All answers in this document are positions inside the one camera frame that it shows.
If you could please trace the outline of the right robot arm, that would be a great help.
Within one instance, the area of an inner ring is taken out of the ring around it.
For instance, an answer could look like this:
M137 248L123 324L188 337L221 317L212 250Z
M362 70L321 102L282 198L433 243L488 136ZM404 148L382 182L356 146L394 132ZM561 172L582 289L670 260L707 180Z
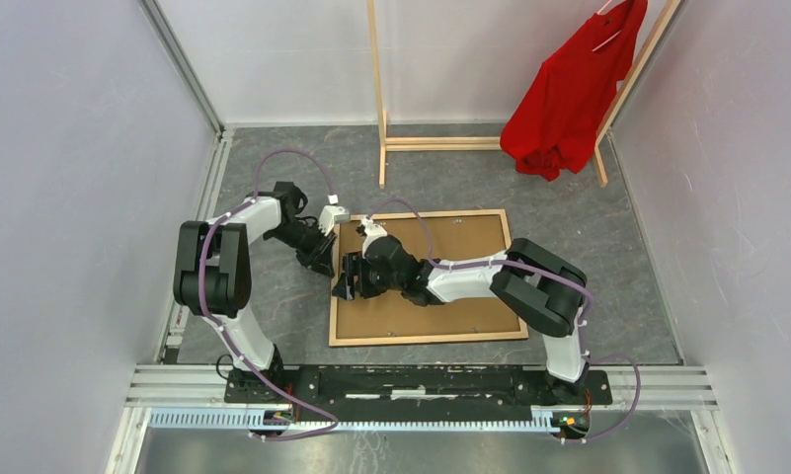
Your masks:
M592 296L576 267L525 238L506 249L467 260L419 259L392 235L364 238L343 256L332 295L370 299L398 292L417 306L494 298L541 335L546 350L546 387L560 403L587 388L589 364L580 323Z

